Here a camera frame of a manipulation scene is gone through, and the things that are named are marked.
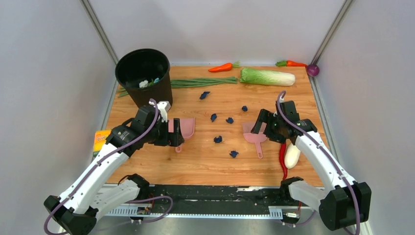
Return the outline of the pink dustpan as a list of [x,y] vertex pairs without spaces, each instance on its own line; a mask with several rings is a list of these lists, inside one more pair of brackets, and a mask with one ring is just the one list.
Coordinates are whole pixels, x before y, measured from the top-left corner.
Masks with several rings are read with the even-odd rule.
[[[180,119],[180,128],[181,134],[184,140],[189,140],[194,134],[194,127],[195,127],[195,118],[181,118]],[[173,119],[168,120],[168,132],[173,133],[174,131],[174,123]]]

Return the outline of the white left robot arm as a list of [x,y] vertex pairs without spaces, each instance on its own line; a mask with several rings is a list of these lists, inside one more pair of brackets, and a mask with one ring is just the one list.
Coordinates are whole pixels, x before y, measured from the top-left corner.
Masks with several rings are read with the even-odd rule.
[[173,119],[169,131],[168,101],[149,100],[138,109],[135,117],[113,128],[98,155],[65,191],[50,195],[44,206],[49,212],[44,222],[44,232],[50,235],[48,223],[53,219],[65,234],[87,235],[98,220],[124,203],[153,203],[159,197],[150,198],[149,183],[138,174],[127,176],[123,183],[100,194],[99,190],[109,177],[126,162],[135,151],[146,143],[155,146],[178,147],[184,143],[180,120]]

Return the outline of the pink hand brush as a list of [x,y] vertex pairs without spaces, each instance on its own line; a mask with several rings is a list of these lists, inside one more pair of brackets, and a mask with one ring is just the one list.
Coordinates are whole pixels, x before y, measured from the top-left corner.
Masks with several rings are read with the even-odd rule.
[[266,124],[262,123],[258,134],[251,133],[251,130],[254,128],[254,125],[255,125],[254,121],[243,122],[242,123],[243,136],[247,142],[255,144],[257,156],[260,159],[262,159],[263,153],[262,153],[261,143],[265,142],[268,139],[266,135],[263,133],[265,130]]

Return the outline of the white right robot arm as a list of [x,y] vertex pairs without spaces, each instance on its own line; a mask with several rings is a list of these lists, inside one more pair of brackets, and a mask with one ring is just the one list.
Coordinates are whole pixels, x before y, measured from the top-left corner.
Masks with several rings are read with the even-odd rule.
[[355,226],[360,233],[361,223],[369,218],[371,188],[354,177],[334,159],[325,146],[316,126],[309,119],[300,119],[293,101],[276,102],[275,113],[261,109],[251,133],[263,134],[271,141],[290,140],[309,160],[323,183],[324,189],[308,184],[300,177],[281,181],[279,198],[291,205],[300,201],[319,213],[323,224],[331,231]]

